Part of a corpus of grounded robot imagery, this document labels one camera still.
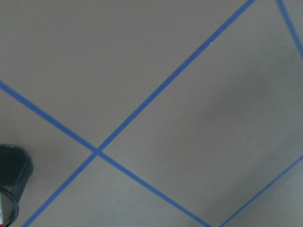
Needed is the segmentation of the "red marker pen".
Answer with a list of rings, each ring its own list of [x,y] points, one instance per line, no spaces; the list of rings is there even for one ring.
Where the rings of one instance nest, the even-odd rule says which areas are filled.
[[[3,214],[2,214],[2,203],[1,203],[1,197],[0,197],[0,227],[3,227]]]

